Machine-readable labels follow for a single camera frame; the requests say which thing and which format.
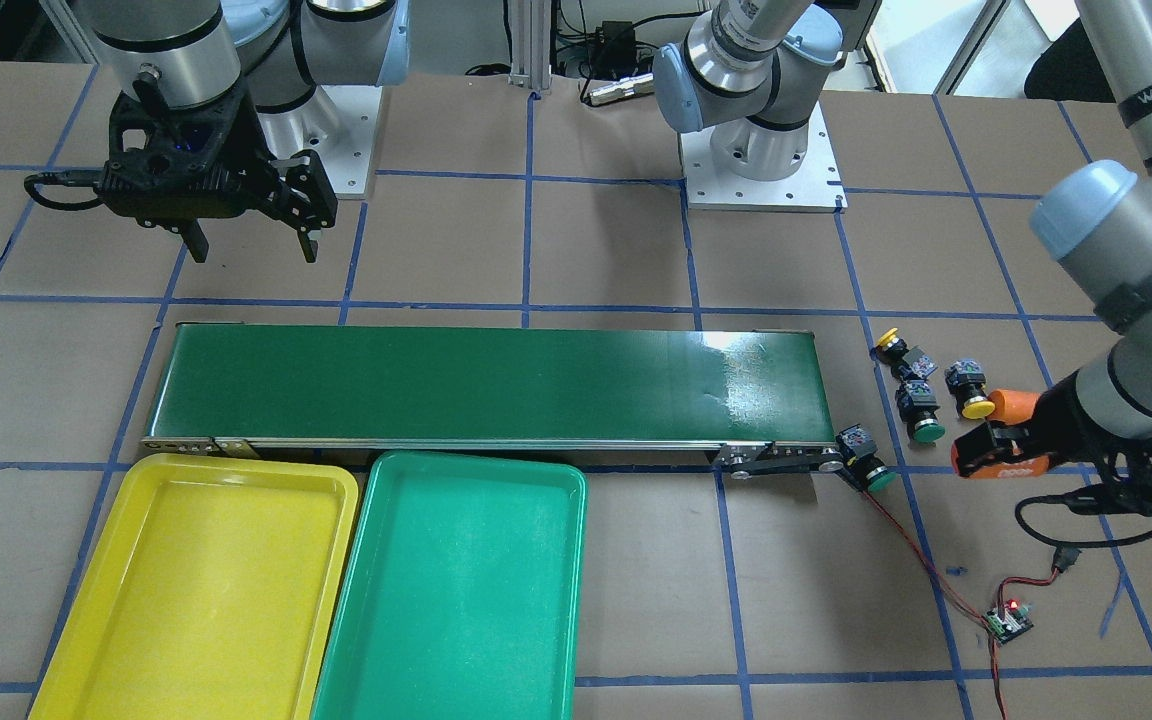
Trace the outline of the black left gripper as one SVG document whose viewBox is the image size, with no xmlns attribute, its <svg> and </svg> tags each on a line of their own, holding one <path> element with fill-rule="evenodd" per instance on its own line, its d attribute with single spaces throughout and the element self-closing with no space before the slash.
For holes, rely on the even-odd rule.
<svg viewBox="0 0 1152 720">
<path fill-rule="evenodd" d="M 1059 497 L 1076 515 L 1139 515 L 1152 518 L 1152 430 L 1140 438 L 1102 429 L 1079 404 L 1070 376 L 1038 397 L 1030 416 L 1033 450 L 1053 465 L 1087 462 L 1101 483 Z"/>
</svg>

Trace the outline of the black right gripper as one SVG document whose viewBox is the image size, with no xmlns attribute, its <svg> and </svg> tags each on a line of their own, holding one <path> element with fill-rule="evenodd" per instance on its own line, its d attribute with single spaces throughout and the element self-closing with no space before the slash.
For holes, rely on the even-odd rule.
<svg viewBox="0 0 1152 720">
<path fill-rule="evenodd" d="M 197 264 L 210 250 L 198 220 L 260 211 L 297 232 L 303 259 L 314 264 L 321 229 L 338 223 L 320 156 L 276 158 L 244 79 L 192 108 L 173 108 L 165 88 L 161 77 L 138 76 L 118 97 L 97 199 L 119 217 L 179 229 Z"/>
</svg>

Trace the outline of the robot left arm silver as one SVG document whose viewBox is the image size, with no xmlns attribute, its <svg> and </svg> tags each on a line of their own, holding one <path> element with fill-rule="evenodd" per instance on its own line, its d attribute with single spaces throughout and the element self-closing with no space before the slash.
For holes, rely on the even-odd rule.
<svg viewBox="0 0 1152 720">
<path fill-rule="evenodd" d="M 1037 477 L 1068 462 L 1100 482 L 1059 497 L 1084 514 L 1152 516 L 1152 1 L 1079 1 L 1089 41 L 1144 170 L 1115 160 L 1075 170 L 1029 223 L 1117 336 L 1105 355 L 952 446 L 960 477 Z M 730 128 L 713 147 L 738 176 L 791 174 L 841 28 L 809 1 L 722 1 L 655 51 L 657 103 L 673 131 Z"/>
</svg>

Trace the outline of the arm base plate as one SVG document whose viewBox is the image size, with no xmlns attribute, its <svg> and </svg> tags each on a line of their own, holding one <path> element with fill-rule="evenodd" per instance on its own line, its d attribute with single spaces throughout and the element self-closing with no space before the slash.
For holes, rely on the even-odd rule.
<svg viewBox="0 0 1152 720">
<path fill-rule="evenodd" d="M 374 179 L 384 88 L 329 85 L 297 108 L 259 114 L 270 150 L 280 159 L 302 150 L 319 156 L 340 200 L 365 200 Z"/>
<path fill-rule="evenodd" d="M 703 211 L 836 213 L 849 209 L 823 105 L 805 126 L 772 131 L 732 120 L 679 137 L 687 202 Z"/>
</svg>

